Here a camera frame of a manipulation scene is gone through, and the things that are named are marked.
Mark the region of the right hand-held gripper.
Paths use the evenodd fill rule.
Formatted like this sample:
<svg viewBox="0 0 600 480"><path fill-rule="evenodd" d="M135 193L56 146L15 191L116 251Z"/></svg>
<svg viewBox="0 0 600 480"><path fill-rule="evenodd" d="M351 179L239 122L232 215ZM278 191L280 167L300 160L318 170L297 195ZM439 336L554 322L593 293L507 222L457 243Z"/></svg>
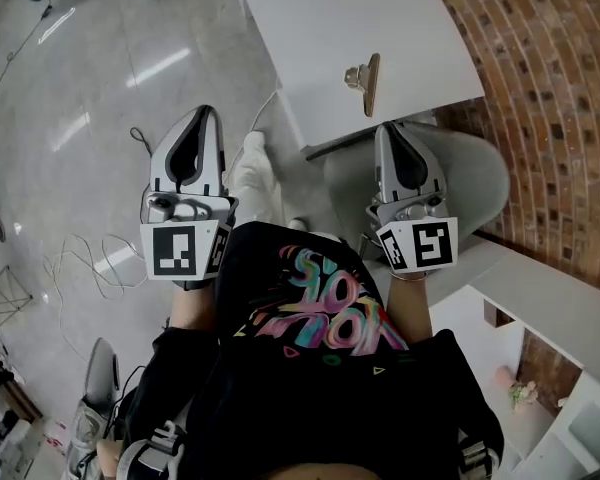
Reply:
<svg viewBox="0 0 600 480"><path fill-rule="evenodd" d="M458 219L449 215L444 173L436 156L414 133L393 122L376 129L374 147L379 195L372 198L367 214L374 241L392 271L419 273L454 266ZM396 178L403 189L421 196L397 201Z"/></svg>

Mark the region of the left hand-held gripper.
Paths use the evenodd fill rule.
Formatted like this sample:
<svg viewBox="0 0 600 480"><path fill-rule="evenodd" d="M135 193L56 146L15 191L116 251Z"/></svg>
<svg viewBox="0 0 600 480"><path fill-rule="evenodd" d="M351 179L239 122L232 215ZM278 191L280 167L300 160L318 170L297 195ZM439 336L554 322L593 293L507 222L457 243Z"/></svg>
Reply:
<svg viewBox="0 0 600 480"><path fill-rule="evenodd" d="M151 159L155 191L221 193L224 171L222 125L210 106L199 106L178 120ZM235 224L234 197L152 192L147 221L140 225L151 280L198 289L218 275Z"/></svg>

